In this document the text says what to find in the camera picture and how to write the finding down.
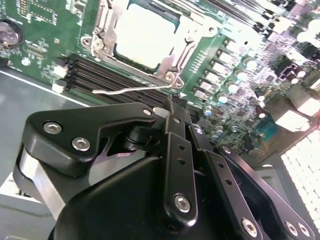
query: black ram slot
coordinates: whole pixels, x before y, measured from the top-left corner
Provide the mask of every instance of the black ram slot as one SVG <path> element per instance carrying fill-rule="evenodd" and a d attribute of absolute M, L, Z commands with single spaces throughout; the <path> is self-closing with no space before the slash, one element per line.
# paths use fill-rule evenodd
<path fill-rule="evenodd" d="M 72 54 L 67 62 L 68 73 L 64 78 L 68 89 L 77 90 L 108 104 L 141 102 L 148 106 L 161 107 L 167 95 L 158 90 L 129 91 L 118 95 L 93 94 L 92 90 L 116 91 L 125 88 L 146 87 L 145 84 L 132 80 L 113 70 Z M 188 106 L 192 122 L 198 122 L 202 112 L 194 106 Z"/>

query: cpu socket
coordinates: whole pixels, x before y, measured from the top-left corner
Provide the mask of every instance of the cpu socket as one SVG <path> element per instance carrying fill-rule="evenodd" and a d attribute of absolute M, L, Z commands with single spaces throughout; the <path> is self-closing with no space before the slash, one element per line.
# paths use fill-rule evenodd
<path fill-rule="evenodd" d="M 182 88 L 179 75 L 219 23 L 181 0 L 100 0 L 92 36 L 81 44 L 98 61 L 154 85 Z"/>

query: capacitor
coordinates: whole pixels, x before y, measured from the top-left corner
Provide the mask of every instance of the capacitor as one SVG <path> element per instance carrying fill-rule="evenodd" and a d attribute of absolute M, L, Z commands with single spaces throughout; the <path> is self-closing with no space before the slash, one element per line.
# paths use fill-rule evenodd
<path fill-rule="evenodd" d="M 228 88 L 229 93 L 235 94 L 238 92 L 239 87 L 236 85 L 234 81 L 228 81 L 225 86 Z"/>
<path fill-rule="evenodd" d="M 234 75 L 236 76 L 236 78 L 239 80 L 239 81 L 246 81 L 248 80 L 249 76 L 248 74 L 245 73 L 245 70 L 243 69 L 238 69 L 234 72 Z"/>
<path fill-rule="evenodd" d="M 291 84 L 297 84 L 299 82 L 299 79 L 294 73 L 289 74 L 286 79 L 291 83 Z"/>
<path fill-rule="evenodd" d="M 271 93 L 272 93 L 272 89 L 269 87 L 264 91 L 263 95 L 265 97 L 268 97 Z"/>
<path fill-rule="evenodd" d="M 224 133 L 224 127 L 223 126 L 216 126 L 214 128 L 215 130 L 215 135 L 220 136 L 221 134 Z"/>
<path fill-rule="evenodd" d="M 293 72 L 298 78 L 303 78 L 307 74 L 306 71 L 304 71 L 300 66 L 295 68 Z"/>
<path fill-rule="evenodd" d="M 247 57 L 243 60 L 243 63 L 248 70 L 255 70 L 258 66 L 257 62 L 252 57 Z"/>
<path fill-rule="evenodd" d="M 260 119 L 263 119 L 266 116 L 265 111 L 262 109 L 260 105 L 257 105 L 255 107 L 255 112 Z"/>
<path fill-rule="evenodd" d="M 225 104 L 228 102 L 228 97 L 225 93 L 220 92 L 216 95 L 216 98 L 218 99 L 218 102 L 221 104 Z"/>
<path fill-rule="evenodd" d="M 304 31 L 302 29 L 297 30 L 293 35 L 299 43 L 310 42 L 315 38 L 314 33 L 309 31 Z"/>
<path fill-rule="evenodd" d="M 217 136 L 214 131 L 212 133 L 213 133 L 213 135 L 211 136 L 211 141 L 214 142 L 215 140 L 217 140 L 219 138 L 219 136 Z"/>
<path fill-rule="evenodd" d="M 211 117 L 212 115 L 212 107 L 210 105 L 204 107 L 204 115 L 207 117 Z"/>
<path fill-rule="evenodd" d="M 255 94 L 256 98 L 258 99 L 258 101 L 260 101 L 260 102 L 262 102 L 266 99 L 263 92 L 258 87 L 254 90 L 254 94 Z"/>
<path fill-rule="evenodd" d="M 231 126 L 230 131 L 236 133 L 238 131 L 238 126 Z"/>
<path fill-rule="evenodd" d="M 320 19 L 311 17 L 304 22 L 303 26 L 314 34 L 320 33 Z"/>

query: gray metal panel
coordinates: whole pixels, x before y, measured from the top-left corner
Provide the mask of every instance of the gray metal panel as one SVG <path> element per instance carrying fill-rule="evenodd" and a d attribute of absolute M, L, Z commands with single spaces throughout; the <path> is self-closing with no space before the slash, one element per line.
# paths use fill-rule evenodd
<path fill-rule="evenodd" d="M 0 74 L 0 185 L 13 171 L 25 120 L 30 114 L 79 107 L 74 102 Z M 0 240 L 45 240 L 54 225 L 44 204 L 0 194 Z"/>

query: motherboard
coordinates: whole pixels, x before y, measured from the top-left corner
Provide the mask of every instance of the motherboard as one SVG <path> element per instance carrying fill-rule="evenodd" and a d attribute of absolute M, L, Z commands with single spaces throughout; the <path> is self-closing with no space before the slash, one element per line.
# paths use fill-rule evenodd
<path fill-rule="evenodd" d="M 187 99 L 239 152 L 306 131 L 320 104 L 320 0 L 0 0 L 0 57 L 99 105 Z"/>

